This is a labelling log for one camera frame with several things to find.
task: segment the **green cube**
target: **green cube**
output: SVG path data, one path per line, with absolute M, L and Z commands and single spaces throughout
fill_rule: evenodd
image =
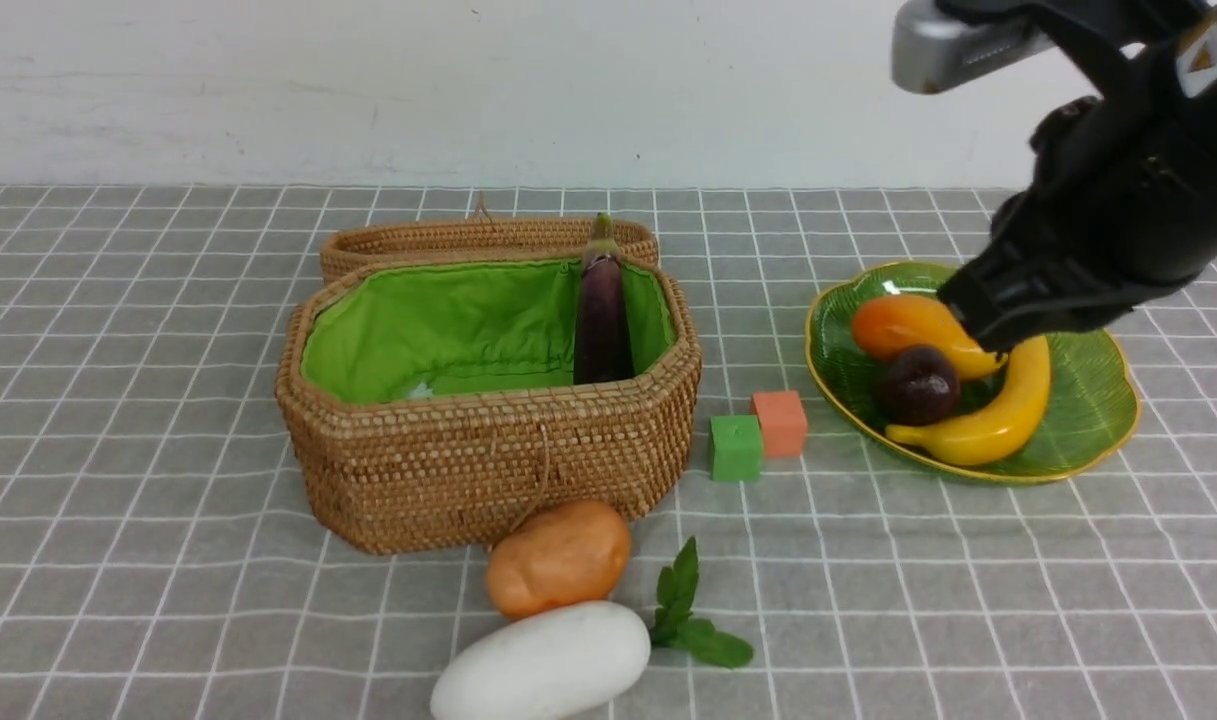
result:
M 710 479 L 718 483 L 758 480 L 763 469 L 764 438 L 753 415 L 710 418 Z

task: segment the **yellow banana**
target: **yellow banana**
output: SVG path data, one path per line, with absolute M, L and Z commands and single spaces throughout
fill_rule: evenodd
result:
M 937 460 L 960 468 L 987 465 L 1015 454 L 1030 441 L 1048 410 L 1050 390 L 1048 341 L 1033 337 L 1013 348 L 1004 387 L 986 407 L 922 427 L 888 424 L 884 435 L 897 445 L 922 448 Z

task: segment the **mint sprig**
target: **mint sprig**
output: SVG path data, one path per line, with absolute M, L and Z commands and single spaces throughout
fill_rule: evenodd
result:
M 692 601 L 696 600 L 699 579 L 696 538 L 689 538 L 675 563 L 662 568 L 657 576 L 657 609 L 654 612 L 654 628 L 649 630 L 654 647 L 684 649 L 707 665 L 728 669 L 748 665 L 755 659 L 751 643 L 722 632 L 707 619 L 694 618 Z

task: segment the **foam block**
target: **foam block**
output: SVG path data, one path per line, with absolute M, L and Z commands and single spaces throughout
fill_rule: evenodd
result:
M 800 394 L 792 389 L 756 392 L 750 411 L 759 418 L 765 457 L 798 457 L 808 439 L 808 415 Z
M 764 459 L 759 420 L 753 415 L 710 418 L 710 479 L 719 483 L 758 480 Z

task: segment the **green plate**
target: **green plate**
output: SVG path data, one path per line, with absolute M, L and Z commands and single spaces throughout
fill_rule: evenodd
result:
M 1048 411 L 1027 446 L 992 465 L 959 468 L 884 438 L 888 421 L 870 400 L 879 364 L 852 341 L 849 324 L 864 300 L 904 292 L 933 292 L 954 268 L 932 263 L 892 263 L 821 292 L 804 328 L 808 369 L 821 394 L 847 420 L 894 454 L 943 473 L 975 480 L 1037 484 L 1064 480 L 1092 468 L 1122 448 L 1142 416 L 1142 403 L 1125 351 L 1106 331 L 1048 336 L 1051 394 Z M 996 396 L 1003 373 L 965 383 L 959 414 Z

